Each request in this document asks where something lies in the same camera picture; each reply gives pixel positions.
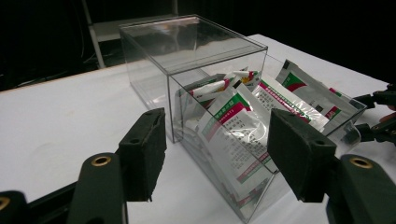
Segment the white table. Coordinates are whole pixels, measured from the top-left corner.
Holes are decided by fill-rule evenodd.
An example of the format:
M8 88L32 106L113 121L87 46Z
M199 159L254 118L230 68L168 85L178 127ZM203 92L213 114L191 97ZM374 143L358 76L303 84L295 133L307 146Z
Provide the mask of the white table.
M297 63L349 96L386 88L385 82L265 36L251 38L267 45L269 55ZM94 154L114 152L145 111L129 84L125 65L0 92L0 191L22 191L31 202L75 182L81 164ZM389 112L379 105L366 111L358 123L375 125ZM153 203L128 203L130 223L242 223L181 145L167 144ZM396 182L393 144L361 143L353 153L381 164ZM270 208L259 207L250 223L328 223L326 200L300 203L289 191Z

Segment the packet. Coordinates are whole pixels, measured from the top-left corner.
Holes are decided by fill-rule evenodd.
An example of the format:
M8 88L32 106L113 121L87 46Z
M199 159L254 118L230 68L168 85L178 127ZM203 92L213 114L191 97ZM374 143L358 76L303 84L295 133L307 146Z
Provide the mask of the packet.
M320 114L330 120L323 134L332 132L352 118L357 112L354 106L337 97L329 91L329 88L309 76L289 60L286 60L283 64L276 81L312 105Z
M271 112L273 108L287 110L320 132L323 131L325 124L329 122L315 108L285 89L271 77L262 77L258 87L252 94L268 112Z
M205 85L212 84L218 81L222 81L224 78L224 74L216 74L211 77L205 77L201 80L195 81L184 88L175 92L175 110L174 110L174 120L173 123L178 125L181 120L187 120L190 118L201 117L205 110L202 109L200 104L197 104L196 101L190 96L189 91L201 88Z
M268 124L235 88L221 93L201 117L197 132L237 201L277 171L266 150Z
M224 78L232 78L234 79L233 83L236 83L238 80L241 80L242 83L250 90L253 91L260 82L262 76L261 71L233 71Z

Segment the brass insert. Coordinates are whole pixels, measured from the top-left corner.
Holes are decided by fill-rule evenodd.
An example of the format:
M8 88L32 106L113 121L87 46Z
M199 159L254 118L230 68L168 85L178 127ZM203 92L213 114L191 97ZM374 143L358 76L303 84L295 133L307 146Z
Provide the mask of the brass insert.
M102 157L93 159L91 164L92 164L92 166L104 166L104 165L107 165L109 162L111 162L110 157L102 156Z
M10 201L8 197L0 197L0 211L6 208Z
M372 165L369 161L367 161L367 160L365 160L365 159L361 159L361 158L355 157L355 158L351 158L349 161L350 161L352 164L354 164L354 165L356 165L356 166L359 166L360 168L364 168L364 169L371 169L371 168L373 168L373 165Z

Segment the black background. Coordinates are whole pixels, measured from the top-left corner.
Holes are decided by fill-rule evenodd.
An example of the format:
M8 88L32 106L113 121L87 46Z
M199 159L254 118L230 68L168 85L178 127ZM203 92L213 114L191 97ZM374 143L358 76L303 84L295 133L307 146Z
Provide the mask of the black background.
M87 2L93 22L171 11L171 0ZM178 0L179 15L265 35L388 83L395 82L395 10L393 1ZM0 90L92 69L87 61L94 51L79 0L0 0L0 13Z

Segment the clear plastic box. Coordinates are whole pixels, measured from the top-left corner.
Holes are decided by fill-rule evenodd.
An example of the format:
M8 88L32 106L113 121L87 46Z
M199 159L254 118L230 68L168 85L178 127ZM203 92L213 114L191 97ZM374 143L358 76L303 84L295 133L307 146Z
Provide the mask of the clear plastic box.
M120 36L132 87L148 109L165 108L166 132L172 142L186 148L244 222L248 223L259 203L268 207L289 190L286 182L274 183L276 171L252 155L213 115L226 141L205 146L194 128L194 119L208 111L189 94L191 83L246 67L275 77L283 63L268 56L266 46L196 15L125 24ZM360 141L353 121L346 120L329 134L343 151ZM244 158L245 172L235 169L230 151ZM276 190L266 192L272 182Z

